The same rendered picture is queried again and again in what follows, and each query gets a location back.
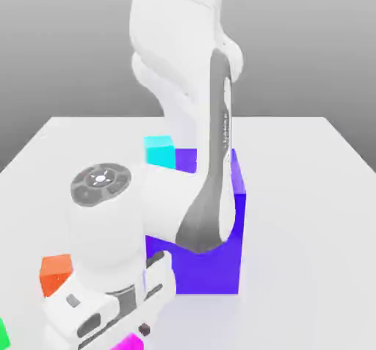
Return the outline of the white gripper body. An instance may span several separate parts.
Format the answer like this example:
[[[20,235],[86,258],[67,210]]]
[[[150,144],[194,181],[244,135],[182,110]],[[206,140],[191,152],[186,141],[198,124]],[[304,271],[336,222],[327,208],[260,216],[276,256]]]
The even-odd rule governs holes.
[[[130,333],[143,341],[145,350],[151,350],[152,329],[176,296],[172,255],[157,252],[145,260],[140,280],[99,296],[101,305],[78,326],[77,350],[110,350]]]

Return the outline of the small magenta cube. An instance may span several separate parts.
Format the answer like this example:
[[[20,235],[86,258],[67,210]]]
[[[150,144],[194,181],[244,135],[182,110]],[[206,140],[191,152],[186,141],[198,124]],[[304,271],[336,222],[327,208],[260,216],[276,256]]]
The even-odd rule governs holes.
[[[134,333],[130,333],[110,350],[145,350],[143,341]]]

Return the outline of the small orange cube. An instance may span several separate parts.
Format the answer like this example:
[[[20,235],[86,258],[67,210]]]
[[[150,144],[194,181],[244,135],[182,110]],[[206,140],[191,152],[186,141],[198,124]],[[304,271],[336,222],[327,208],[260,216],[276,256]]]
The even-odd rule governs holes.
[[[69,254],[43,257],[40,266],[40,286],[44,297],[50,297],[73,273]]]

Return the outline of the small cyan cube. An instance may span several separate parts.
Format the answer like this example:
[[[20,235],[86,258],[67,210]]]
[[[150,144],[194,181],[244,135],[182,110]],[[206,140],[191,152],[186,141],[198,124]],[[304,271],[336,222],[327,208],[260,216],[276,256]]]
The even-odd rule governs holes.
[[[145,136],[144,149],[147,164],[176,168],[176,151],[170,135]]]

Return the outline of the small green cube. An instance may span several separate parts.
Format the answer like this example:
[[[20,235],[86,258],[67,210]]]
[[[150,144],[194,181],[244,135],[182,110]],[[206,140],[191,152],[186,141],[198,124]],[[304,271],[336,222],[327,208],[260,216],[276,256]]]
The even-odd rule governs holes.
[[[11,346],[9,336],[3,320],[0,318],[0,350],[7,350]]]

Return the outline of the large blue box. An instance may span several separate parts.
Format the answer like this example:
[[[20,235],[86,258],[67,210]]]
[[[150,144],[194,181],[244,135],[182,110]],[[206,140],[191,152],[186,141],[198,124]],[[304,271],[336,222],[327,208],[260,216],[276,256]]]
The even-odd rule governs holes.
[[[222,246],[205,254],[196,255],[167,241],[146,237],[148,257],[158,251],[168,251],[172,254],[177,294],[236,295],[239,293],[247,195],[235,150],[231,152],[231,179],[236,216],[231,234]]]

